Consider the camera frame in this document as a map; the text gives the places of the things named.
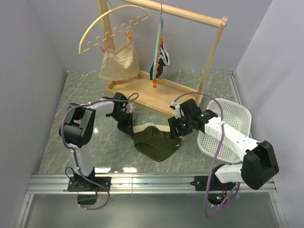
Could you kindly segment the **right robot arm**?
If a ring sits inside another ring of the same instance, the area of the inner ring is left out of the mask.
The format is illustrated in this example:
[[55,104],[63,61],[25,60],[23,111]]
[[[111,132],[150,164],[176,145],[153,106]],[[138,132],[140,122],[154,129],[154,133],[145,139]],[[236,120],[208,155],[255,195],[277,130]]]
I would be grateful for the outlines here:
[[172,102],[175,116],[168,119],[170,138],[177,139],[198,130],[200,134],[219,141],[219,146],[230,149],[239,159],[238,164],[213,168],[210,186],[219,190],[226,183],[240,182],[258,190],[279,172],[272,144],[259,142],[244,135],[224,121],[224,100],[216,99],[216,110],[202,111],[193,99]]

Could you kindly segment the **wooden clothes rack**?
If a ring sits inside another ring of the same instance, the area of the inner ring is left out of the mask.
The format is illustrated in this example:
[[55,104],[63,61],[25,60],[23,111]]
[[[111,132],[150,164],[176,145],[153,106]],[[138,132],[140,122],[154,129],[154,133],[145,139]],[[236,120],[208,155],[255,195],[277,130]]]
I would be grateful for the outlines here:
[[215,37],[208,61],[203,72],[201,83],[198,89],[193,89],[177,82],[170,81],[168,79],[158,79],[156,83],[158,86],[152,88],[152,81],[149,80],[149,74],[145,71],[139,71],[138,76],[135,79],[127,81],[110,81],[105,90],[109,93],[120,92],[125,95],[131,95],[134,92],[138,92],[140,97],[136,100],[137,103],[144,105],[148,108],[154,109],[166,115],[172,116],[173,110],[169,108],[171,102],[178,96],[190,92],[190,95],[186,95],[182,100],[193,98],[197,105],[200,105],[203,95],[196,94],[201,92],[205,81],[208,77],[209,70],[212,66],[215,53],[218,49],[220,39],[222,37],[224,28],[226,26],[228,17],[222,19],[213,18],[203,14],[195,13],[185,9],[180,9],[170,5],[162,4],[151,0],[128,0],[127,5],[116,7],[115,9],[122,9],[129,7],[129,5],[136,6],[144,11],[147,9],[163,12],[169,15],[177,16],[179,18],[195,21],[201,24],[205,24],[218,29]]

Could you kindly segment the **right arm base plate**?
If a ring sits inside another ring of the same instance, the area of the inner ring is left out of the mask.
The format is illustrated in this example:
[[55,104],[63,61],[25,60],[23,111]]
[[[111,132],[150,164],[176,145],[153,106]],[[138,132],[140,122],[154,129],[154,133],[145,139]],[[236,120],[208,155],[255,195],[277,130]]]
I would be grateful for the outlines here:
[[[195,187],[195,191],[206,191],[207,182],[208,176],[195,176],[194,181],[190,182],[190,185]],[[216,176],[212,176],[209,185],[209,191],[232,190],[235,186],[236,183],[221,183]]]

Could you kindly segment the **orange clip on yellow hanger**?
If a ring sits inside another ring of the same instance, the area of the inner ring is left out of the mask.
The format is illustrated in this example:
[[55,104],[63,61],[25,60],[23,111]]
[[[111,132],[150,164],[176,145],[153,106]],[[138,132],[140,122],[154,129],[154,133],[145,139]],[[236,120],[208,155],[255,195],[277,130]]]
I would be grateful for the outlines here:
[[132,40],[132,39],[133,39],[133,37],[132,37],[132,32],[131,32],[130,30],[128,30],[125,34],[126,34],[126,36],[127,36],[127,38],[128,38],[129,40]]

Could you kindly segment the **end orange clip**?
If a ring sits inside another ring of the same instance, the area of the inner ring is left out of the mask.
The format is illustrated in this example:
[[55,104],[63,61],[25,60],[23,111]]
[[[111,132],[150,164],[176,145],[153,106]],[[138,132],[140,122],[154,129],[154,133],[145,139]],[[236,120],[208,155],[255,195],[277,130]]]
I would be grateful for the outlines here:
[[154,80],[152,81],[152,86],[153,86],[153,88],[156,88],[156,87],[157,87],[157,80],[156,80],[156,79],[154,79]]

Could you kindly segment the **white perforated plastic basket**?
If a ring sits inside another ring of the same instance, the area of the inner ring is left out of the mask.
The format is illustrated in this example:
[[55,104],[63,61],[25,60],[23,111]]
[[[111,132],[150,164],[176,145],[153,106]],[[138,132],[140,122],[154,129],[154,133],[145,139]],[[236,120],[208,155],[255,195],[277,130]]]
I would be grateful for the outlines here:
[[[223,110],[224,122],[242,134],[249,136],[252,120],[249,110],[240,104],[226,99],[218,98],[217,101]],[[199,133],[197,143],[202,154],[213,158],[218,148],[219,140],[204,133]],[[221,146],[217,160],[226,164],[241,162],[239,157],[225,145]]]

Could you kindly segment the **beige underwear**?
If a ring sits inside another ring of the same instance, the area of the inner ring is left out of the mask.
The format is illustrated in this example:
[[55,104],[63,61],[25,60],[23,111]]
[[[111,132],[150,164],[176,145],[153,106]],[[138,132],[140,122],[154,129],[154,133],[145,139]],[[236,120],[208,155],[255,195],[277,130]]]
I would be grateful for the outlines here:
[[105,49],[99,77],[108,81],[125,81],[139,74],[139,60],[133,41]]

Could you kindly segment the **green wire hanger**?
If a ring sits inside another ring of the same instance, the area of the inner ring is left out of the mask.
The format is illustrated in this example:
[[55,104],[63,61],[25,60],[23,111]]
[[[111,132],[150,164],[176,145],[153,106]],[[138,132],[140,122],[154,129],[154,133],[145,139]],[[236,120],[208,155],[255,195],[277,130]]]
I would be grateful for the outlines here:
[[160,7],[160,23],[158,27],[158,33],[157,33],[157,39],[156,39],[156,46],[155,46],[155,54],[154,54],[154,62],[153,62],[153,70],[152,70],[152,80],[156,79],[156,65],[157,65],[157,57],[158,57],[158,50],[159,50],[159,44],[160,44],[160,36],[162,33],[163,28],[163,18],[162,18],[162,3]]

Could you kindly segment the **aluminium mounting rail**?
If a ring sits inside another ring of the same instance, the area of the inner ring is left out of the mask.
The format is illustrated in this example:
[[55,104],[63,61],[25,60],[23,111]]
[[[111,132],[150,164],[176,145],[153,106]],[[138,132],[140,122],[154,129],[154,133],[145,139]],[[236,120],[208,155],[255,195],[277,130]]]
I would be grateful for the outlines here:
[[33,175],[16,222],[18,228],[286,228],[273,182],[260,190],[240,187],[240,197],[212,218],[194,173],[113,173],[109,203],[85,211],[64,175]]

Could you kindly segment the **navy blue underwear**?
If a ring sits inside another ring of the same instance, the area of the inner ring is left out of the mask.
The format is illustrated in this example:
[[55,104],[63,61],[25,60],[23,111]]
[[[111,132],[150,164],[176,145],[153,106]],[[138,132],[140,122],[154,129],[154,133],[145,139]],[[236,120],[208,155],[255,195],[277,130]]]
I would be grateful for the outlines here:
[[164,43],[162,42],[158,50],[156,75],[155,75],[156,79],[163,74],[163,67],[168,66],[169,64],[170,64],[169,53],[165,49]]

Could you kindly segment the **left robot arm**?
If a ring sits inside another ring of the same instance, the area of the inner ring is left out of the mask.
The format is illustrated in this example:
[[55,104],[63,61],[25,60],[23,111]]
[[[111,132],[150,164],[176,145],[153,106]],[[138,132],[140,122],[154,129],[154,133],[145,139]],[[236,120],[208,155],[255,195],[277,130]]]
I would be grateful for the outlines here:
[[59,136],[63,145],[71,151],[75,164],[70,182],[81,191],[108,191],[106,184],[98,183],[95,178],[88,144],[93,135],[95,120],[102,116],[116,120],[118,130],[132,137],[132,100],[117,92],[114,97],[103,97],[92,103],[69,105],[59,128]]

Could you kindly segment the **far orange clip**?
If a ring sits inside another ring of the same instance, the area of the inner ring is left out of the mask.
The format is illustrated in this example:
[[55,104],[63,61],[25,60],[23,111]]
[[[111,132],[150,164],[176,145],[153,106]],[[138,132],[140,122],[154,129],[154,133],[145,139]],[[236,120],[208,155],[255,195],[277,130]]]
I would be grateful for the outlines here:
[[160,44],[159,44],[160,48],[162,47],[162,43],[163,43],[163,33],[161,33],[161,36],[160,36]]

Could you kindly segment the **yellow plastic hanger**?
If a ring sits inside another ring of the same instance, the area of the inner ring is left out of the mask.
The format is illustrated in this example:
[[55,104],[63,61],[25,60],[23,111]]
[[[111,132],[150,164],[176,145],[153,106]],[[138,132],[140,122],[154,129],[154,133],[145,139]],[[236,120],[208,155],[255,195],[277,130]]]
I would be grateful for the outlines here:
[[[82,49],[83,46],[83,42],[85,41],[88,33],[92,30],[92,28],[100,21],[103,21],[103,19],[105,17],[107,17],[109,14],[124,9],[124,8],[136,8],[136,9],[141,9],[145,12],[146,16],[142,17],[141,15],[139,15],[136,20],[130,20],[130,22],[128,24],[123,23],[121,25],[121,27],[114,27],[113,29],[110,29],[110,31],[106,31],[102,36],[98,36],[96,38],[96,42],[94,43],[93,41],[88,41],[87,42],[87,49]],[[83,54],[85,52],[87,52],[91,47],[95,47],[95,46],[99,46],[102,43],[106,43],[107,40],[110,40],[110,38],[112,38],[113,36],[115,36],[116,33],[120,33],[123,32],[125,29],[130,30],[132,26],[137,25],[138,23],[140,23],[141,21],[147,20],[150,18],[150,14],[149,12],[141,6],[136,6],[136,5],[132,5],[132,4],[127,4],[127,5],[122,5],[122,6],[117,6],[115,8],[109,9],[106,12],[104,12],[103,14],[101,14],[98,18],[96,18],[92,24],[86,29],[86,31],[84,32],[83,36],[81,37],[80,41],[79,41],[79,46],[78,46],[78,53],[79,54]]]

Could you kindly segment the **olive green underwear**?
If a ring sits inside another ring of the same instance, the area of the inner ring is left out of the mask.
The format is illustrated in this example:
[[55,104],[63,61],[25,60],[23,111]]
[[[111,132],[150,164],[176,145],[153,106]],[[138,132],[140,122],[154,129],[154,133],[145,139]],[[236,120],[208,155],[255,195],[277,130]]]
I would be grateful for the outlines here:
[[146,123],[133,127],[133,142],[137,151],[153,161],[161,162],[172,156],[180,147],[182,139],[171,139],[170,127]]

